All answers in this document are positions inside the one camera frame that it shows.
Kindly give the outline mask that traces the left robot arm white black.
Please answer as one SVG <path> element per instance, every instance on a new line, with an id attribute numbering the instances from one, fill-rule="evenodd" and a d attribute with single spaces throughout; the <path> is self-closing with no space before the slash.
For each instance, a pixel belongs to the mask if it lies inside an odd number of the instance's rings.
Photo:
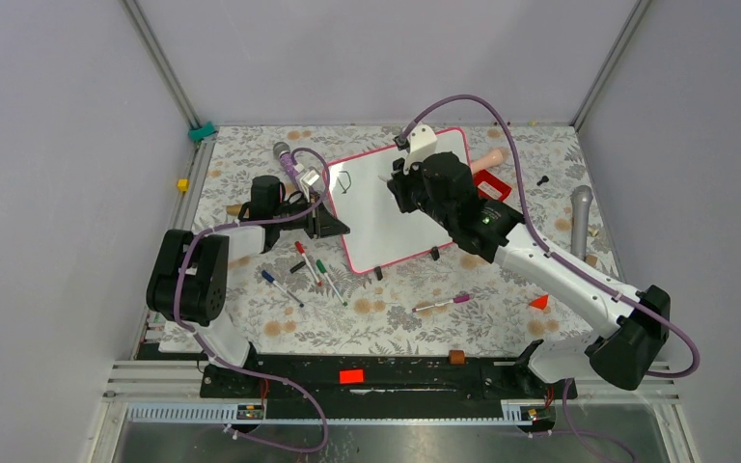
<path id="1" fill-rule="evenodd" d="M 148 308 L 176 323 L 198 344 L 209 361 L 226 368 L 224 384 L 239 396 L 254 393 L 259 368 L 247 362 L 253 344 L 224 314 L 228 265 L 270 251 L 285 231 L 301 230 L 310 238 L 350 233 L 316 193 L 295 191 L 274 176 L 255 177 L 250 200 L 221 231 L 165 232 L 146 290 Z"/>

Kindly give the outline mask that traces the pink framed whiteboard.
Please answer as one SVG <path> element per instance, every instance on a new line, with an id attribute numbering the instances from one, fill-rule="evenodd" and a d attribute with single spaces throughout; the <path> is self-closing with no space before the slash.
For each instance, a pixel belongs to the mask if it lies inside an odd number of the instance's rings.
<path id="1" fill-rule="evenodd" d="M 448 233 L 420 211 L 402 213 L 383 181 L 405 153 L 394 145 L 328 164 L 334 216 L 350 228 L 342 236 L 349 270 L 358 275 L 452 244 Z"/>

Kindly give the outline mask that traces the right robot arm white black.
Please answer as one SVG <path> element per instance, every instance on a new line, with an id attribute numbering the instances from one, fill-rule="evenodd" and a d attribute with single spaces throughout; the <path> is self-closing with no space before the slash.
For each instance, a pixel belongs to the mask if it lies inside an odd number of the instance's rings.
<path id="1" fill-rule="evenodd" d="M 590 326 L 579 338 L 525 348 L 514 373 L 520 393 L 538 397 L 553 383 L 591 372 L 626 391 L 639 387 L 669 336 L 662 322 L 671 300 L 663 289 L 640 291 L 570 259 L 533 233 L 521 212 L 481 196 L 468 165 L 452 152 L 412 165 L 394 160 L 387 187 L 401 212 L 420 210 L 460 249 L 540 286 Z"/>

